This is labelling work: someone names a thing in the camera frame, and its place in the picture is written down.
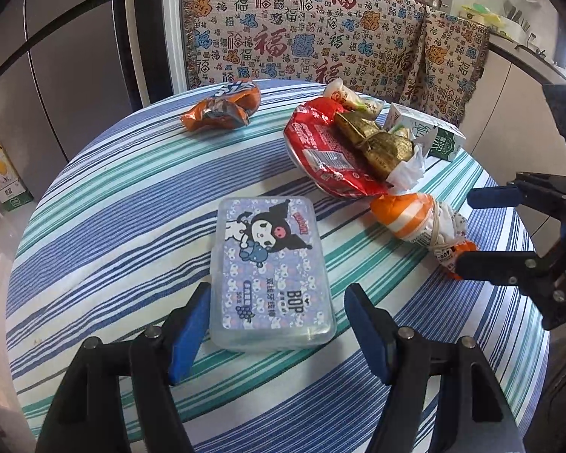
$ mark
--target patterned cloth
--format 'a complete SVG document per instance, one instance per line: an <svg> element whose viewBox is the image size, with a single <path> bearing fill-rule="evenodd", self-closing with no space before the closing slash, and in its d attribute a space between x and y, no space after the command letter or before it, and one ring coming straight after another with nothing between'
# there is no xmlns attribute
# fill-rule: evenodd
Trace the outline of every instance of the patterned cloth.
<svg viewBox="0 0 566 453"><path fill-rule="evenodd" d="M193 87L237 78L329 83L459 125L488 29L415 0L183 0Z"/></svg>
<svg viewBox="0 0 566 453"><path fill-rule="evenodd" d="M228 352L206 338L191 376L172 389L197 452L364 451L388 387L370 374L349 328L343 292L353 282L397 322L429 338L473 335L524 432L548 348L534 305L513 287L448 278L431 254L378 224L366 202L316 188L294 167L282 130L296 105L323 86L258 84L260 109L236 131L181 130L180 114L218 85L126 117L77 155L38 204L18 248L6 308L14 386L34 433L82 341L128 339L184 305L210 279L221 199L264 194L312 201L337 334L319 349L270 354ZM460 209L482 249L532 249L513 209L467 206L470 188L494 184L468 154L453 163L429 158L427 167L418 189ZM133 451L145 451L130 379L120 386ZM427 449L436 393L431 380L418 452Z"/></svg>

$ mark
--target round table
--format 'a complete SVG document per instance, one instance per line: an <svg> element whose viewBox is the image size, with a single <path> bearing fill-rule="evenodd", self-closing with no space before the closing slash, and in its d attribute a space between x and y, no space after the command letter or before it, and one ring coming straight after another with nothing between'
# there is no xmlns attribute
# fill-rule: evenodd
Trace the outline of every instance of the round table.
<svg viewBox="0 0 566 453"><path fill-rule="evenodd" d="M236 131L188 133L178 117L219 86L191 90L122 119L77 155L48 189L23 236L6 309L8 356L23 412L37 435L65 369L90 335L128 339L184 305L209 280L219 201L306 196L314 203L337 312L326 346L243 354L201 345L192 375L172 389L197 452L364 451L388 394L370 374L343 311L360 283L401 325L430 339L473 335L524 434L540 395L548 333L516 288L455 281L421 248L393 239L365 201L328 197L294 167L282 129L322 85L260 81L262 104ZM472 187L494 185L462 152L428 159L416 190L469 219L481 249L530 250L513 209L473 211ZM134 451L145 451L129 378L122 405ZM438 392L430 380L415 451L426 451Z"/></svg>

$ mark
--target purple label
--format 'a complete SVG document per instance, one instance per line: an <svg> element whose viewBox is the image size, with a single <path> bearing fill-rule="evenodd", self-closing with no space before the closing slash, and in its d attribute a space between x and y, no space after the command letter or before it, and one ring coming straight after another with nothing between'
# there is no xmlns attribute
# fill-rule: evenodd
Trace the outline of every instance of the purple label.
<svg viewBox="0 0 566 453"><path fill-rule="evenodd" d="M222 325L315 326L330 305L312 206L303 199L228 199Z"/></svg>

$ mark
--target plastic box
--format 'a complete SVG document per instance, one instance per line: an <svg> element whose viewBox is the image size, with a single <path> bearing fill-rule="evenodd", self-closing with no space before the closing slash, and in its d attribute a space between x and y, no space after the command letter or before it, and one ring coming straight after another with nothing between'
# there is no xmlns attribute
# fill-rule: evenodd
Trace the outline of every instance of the plastic box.
<svg viewBox="0 0 566 453"><path fill-rule="evenodd" d="M317 346L335 335L325 258L305 197L223 200L210 272L217 346L272 351Z"/></svg>

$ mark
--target orange snack bag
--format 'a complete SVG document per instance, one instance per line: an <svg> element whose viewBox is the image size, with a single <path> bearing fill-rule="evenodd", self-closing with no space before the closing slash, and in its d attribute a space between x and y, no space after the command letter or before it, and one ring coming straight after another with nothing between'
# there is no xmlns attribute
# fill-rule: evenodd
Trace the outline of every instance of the orange snack bag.
<svg viewBox="0 0 566 453"><path fill-rule="evenodd" d="M467 219L449 204L430 194L381 196L371 202L371 211L394 236L429 249L442 266L454 274L462 252L478 249L465 238Z"/></svg>
<svg viewBox="0 0 566 453"><path fill-rule="evenodd" d="M237 80L220 87L214 96L198 102L180 117L189 131L203 126L237 129L249 124L260 107L260 89L253 81Z"/></svg>

